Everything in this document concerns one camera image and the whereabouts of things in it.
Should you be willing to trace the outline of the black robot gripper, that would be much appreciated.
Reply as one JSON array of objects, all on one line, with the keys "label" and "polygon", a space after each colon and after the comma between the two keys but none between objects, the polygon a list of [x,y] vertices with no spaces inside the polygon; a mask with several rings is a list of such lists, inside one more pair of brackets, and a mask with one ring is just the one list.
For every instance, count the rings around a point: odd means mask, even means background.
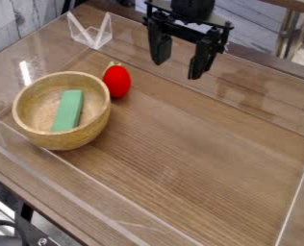
[{"label": "black robot gripper", "polygon": [[214,14],[215,0],[145,0],[144,4],[152,62],[160,65],[168,60],[171,36],[196,42],[187,78],[199,79],[210,70],[216,53],[224,51],[232,23]]}]

